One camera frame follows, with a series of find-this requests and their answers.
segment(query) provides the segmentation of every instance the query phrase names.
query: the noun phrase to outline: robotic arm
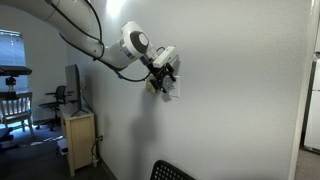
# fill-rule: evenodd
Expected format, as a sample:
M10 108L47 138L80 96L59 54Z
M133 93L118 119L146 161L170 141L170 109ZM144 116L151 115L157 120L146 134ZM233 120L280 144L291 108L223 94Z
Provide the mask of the robotic arm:
M121 28L123 36L116 43L105 46L99 18L88 0L0 0L0 5L23 10L52 25L68 44L107 65L121 78L124 77L119 71L140 59L153 74L150 82L156 90L166 93L162 81L167 75L175 81L174 69L168 63L177 56L175 47L169 46L158 54L142 28L134 21ZM99 24L99 38L89 34L94 17Z

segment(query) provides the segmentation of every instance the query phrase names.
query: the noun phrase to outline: white wall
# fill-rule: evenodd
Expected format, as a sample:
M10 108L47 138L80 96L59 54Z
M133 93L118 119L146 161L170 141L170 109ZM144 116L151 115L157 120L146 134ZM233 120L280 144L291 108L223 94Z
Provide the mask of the white wall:
M179 52L181 97L168 100L68 48L105 134L102 158L118 179L149 179L158 159L196 179L293 179L318 1L91 2L107 45L135 20L156 47ZM124 71L144 73L139 62Z
M53 118L52 110L38 105L54 101L45 93L65 85L66 43L52 27L22 11L0 6L0 17L0 29L23 34L27 67L33 70L29 76L29 89L33 92L33 120Z

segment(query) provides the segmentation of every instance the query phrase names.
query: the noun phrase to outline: window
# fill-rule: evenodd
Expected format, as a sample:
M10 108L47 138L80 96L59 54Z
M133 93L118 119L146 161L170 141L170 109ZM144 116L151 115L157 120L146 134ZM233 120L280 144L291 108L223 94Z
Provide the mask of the window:
M24 43L22 34L13 31L0 30L0 65L26 66ZM7 76L0 77L0 91L8 91L5 79ZM14 89L16 92L28 91L28 76L15 77L17 84Z

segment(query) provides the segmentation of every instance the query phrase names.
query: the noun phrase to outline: wooden cabinet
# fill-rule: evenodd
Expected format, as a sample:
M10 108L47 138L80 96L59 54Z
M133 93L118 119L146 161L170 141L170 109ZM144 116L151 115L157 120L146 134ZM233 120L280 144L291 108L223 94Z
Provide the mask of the wooden cabinet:
M72 104L60 106L62 135L68 144L71 177L75 175L76 169L92 163L91 148L95 141L94 114L86 109L89 113L78 112L71 117L76 111Z

